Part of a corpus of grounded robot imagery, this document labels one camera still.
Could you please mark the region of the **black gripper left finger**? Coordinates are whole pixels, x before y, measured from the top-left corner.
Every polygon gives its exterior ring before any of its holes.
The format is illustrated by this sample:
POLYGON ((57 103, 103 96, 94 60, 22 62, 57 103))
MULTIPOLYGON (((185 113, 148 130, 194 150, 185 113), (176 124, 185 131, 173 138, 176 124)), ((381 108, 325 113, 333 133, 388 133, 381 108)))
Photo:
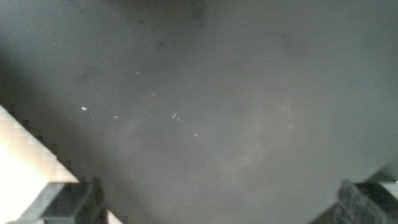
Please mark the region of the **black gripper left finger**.
POLYGON ((109 224, 100 179, 50 182, 15 224, 109 224))

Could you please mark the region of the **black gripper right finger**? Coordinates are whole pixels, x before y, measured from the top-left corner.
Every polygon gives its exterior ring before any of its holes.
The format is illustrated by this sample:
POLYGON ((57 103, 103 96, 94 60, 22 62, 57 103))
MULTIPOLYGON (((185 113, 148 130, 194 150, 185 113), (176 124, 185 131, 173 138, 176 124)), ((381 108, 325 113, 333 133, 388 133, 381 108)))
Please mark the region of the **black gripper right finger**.
POLYGON ((338 201, 309 224, 398 224, 398 181, 343 181, 338 201))

